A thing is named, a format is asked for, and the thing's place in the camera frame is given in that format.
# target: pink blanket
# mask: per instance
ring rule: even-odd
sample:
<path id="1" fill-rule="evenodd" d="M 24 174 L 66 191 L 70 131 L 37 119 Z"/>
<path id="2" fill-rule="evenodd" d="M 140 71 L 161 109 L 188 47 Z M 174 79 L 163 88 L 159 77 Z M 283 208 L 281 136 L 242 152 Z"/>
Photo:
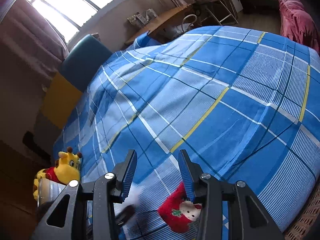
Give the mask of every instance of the pink blanket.
<path id="1" fill-rule="evenodd" d="M 281 35 L 313 48 L 320 53 L 320 36 L 316 25 L 300 0 L 279 0 Z"/>

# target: white bear face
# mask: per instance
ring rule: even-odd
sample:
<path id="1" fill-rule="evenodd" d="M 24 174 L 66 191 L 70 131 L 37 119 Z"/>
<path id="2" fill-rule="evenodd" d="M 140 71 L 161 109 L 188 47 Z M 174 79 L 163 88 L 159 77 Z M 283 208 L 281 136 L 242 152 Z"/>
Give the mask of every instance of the white bear face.
<path id="1" fill-rule="evenodd" d="M 181 213 L 191 221 L 195 221 L 201 212 L 201 210 L 197 209 L 191 201 L 182 202 L 179 206 L 179 209 Z"/>

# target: green embroidered leaf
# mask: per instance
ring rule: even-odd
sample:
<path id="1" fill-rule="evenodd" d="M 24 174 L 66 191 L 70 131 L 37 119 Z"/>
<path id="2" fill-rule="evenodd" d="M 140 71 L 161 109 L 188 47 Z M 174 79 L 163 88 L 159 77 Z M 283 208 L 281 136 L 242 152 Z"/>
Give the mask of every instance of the green embroidered leaf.
<path id="1" fill-rule="evenodd" d="M 172 215 L 174 215 L 176 217 L 181 217 L 181 211 L 172 209 Z"/>

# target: wicker basket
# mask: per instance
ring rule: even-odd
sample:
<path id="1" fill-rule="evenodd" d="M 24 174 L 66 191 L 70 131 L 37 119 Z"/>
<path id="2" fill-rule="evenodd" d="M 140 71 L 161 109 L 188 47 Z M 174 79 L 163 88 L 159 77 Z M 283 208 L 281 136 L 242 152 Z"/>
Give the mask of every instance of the wicker basket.
<path id="1" fill-rule="evenodd" d="M 316 183 L 306 204 L 296 219 L 284 232 L 286 240 L 301 240 L 308 235 L 312 225 L 320 213 L 320 180 Z"/>

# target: blue plaid bedsheet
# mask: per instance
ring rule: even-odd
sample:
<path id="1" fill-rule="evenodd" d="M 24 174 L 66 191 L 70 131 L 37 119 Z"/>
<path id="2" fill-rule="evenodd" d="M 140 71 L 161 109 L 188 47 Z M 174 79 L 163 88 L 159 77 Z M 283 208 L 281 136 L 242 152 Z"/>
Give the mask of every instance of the blue plaid bedsheet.
<path id="1" fill-rule="evenodd" d="M 181 181 L 181 149 L 218 179 L 246 181 L 284 231 L 320 171 L 318 54 L 282 36 L 230 26 L 198 28 L 164 45 L 142 43 L 99 68 L 54 153 L 81 151 L 87 182 L 111 171 L 128 149 L 137 151 L 140 207 L 121 239 L 196 236 L 196 226 L 172 232 L 156 212 Z"/>

